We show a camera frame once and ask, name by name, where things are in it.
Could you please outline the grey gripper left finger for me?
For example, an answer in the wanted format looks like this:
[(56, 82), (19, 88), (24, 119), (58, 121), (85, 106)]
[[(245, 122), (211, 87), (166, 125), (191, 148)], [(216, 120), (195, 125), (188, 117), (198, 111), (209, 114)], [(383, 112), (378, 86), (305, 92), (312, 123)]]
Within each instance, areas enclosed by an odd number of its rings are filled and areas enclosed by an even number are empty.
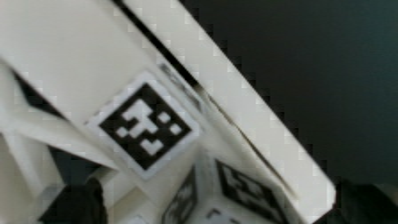
[(108, 224), (102, 187), (90, 178), (81, 185), (67, 185), (38, 217), (42, 224)]

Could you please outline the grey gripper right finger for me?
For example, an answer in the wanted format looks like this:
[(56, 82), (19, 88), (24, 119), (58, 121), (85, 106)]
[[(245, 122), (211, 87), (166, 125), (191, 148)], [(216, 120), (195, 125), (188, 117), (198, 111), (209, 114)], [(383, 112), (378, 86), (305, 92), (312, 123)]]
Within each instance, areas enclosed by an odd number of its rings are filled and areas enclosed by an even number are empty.
[(342, 180), (332, 209), (312, 224), (398, 224), (398, 186)]

